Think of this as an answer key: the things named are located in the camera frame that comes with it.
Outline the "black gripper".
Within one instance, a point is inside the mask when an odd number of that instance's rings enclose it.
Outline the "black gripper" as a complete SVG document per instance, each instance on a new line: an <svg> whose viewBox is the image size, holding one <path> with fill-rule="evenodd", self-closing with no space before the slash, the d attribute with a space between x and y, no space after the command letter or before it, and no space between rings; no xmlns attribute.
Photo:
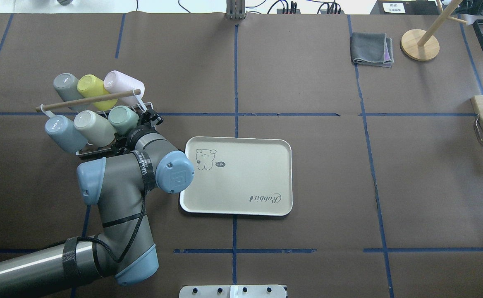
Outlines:
<svg viewBox="0 0 483 298"><path fill-rule="evenodd" d="M111 145L111 151L113 154L127 154L135 149L140 138L143 136L155 132L155 126L151 124L144 124L137 126L126 136L117 136L115 138L115 143Z"/></svg>

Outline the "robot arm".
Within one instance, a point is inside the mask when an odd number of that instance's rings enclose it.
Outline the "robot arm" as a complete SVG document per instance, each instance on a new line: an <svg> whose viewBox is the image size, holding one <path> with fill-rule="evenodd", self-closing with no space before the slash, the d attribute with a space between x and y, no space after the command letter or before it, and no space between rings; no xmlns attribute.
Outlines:
<svg viewBox="0 0 483 298"><path fill-rule="evenodd" d="M194 166L152 124L132 130L126 146L127 154L77 168L81 196L86 205L98 206L103 232L0 262L0 298L46 296L107 276L129 286L156 273L146 196L155 188L168 194L185 190Z"/></svg>

